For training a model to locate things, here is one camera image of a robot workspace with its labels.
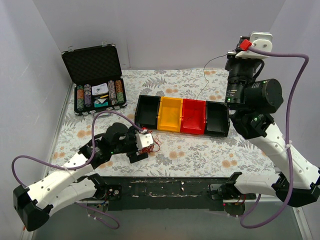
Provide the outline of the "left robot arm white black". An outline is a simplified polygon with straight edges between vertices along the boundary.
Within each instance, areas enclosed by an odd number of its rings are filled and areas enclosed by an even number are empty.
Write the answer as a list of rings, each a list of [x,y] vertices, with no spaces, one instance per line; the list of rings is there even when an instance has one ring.
[[[134,126],[116,122],[51,174],[29,186],[16,187],[13,206],[26,230],[39,229],[54,213],[81,200],[119,200],[122,186],[107,183],[93,171],[117,154],[125,154],[132,164],[144,160],[148,153],[142,150],[153,143],[146,129],[139,132]]]

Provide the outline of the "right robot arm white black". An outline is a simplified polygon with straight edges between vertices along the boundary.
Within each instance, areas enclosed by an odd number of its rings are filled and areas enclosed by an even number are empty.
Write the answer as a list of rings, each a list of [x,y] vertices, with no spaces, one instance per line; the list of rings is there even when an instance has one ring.
[[[230,116],[236,132],[262,150],[279,168],[269,175],[233,173],[222,185],[211,184],[213,200],[231,200],[250,194],[275,196],[288,205],[302,207],[320,196],[320,169],[286,142],[272,114],[283,103],[282,87],[274,78],[258,81],[264,56],[243,51],[229,51],[225,103],[234,113]]]

